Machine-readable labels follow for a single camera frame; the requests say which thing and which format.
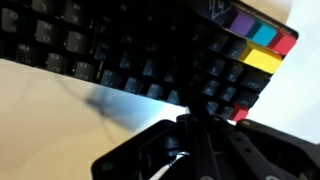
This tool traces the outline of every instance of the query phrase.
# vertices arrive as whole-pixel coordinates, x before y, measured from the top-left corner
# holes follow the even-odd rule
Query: black keyboard
[[[2,0],[4,59],[238,120],[297,32],[238,1]]]

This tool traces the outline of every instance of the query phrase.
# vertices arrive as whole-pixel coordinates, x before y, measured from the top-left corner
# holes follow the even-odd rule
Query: yellow key
[[[247,42],[247,47],[241,54],[240,61],[273,74],[281,65],[282,56],[251,42]]]

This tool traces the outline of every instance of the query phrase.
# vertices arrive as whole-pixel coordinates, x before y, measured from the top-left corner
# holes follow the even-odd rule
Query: red key
[[[245,119],[248,115],[248,108],[240,106],[238,104],[233,105],[234,111],[231,115],[231,120],[238,122],[241,119]]]
[[[286,55],[296,44],[297,40],[292,35],[284,32],[281,29],[277,29],[277,35],[269,43],[268,47],[275,52],[282,55]]]

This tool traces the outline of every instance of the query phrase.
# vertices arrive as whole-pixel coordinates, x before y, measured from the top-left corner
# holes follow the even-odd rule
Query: purple key
[[[255,18],[240,10],[235,10],[233,13],[235,13],[234,19],[228,29],[237,34],[245,36],[252,28]]]

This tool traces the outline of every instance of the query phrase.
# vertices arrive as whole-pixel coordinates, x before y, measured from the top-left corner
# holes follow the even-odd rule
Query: white surface
[[[251,3],[280,20],[291,9],[288,24],[300,39],[249,117],[320,142],[320,1],[274,2]],[[5,180],[91,179],[95,159],[157,120],[185,112],[4,60],[0,100],[0,179]]]

